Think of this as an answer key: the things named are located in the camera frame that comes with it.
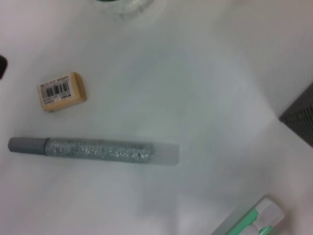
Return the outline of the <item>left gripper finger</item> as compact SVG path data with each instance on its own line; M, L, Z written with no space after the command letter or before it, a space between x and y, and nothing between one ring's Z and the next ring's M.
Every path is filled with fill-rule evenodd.
M4 56L0 55L0 79L3 78L3 75L7 69L7 65L8 65L7 59Z

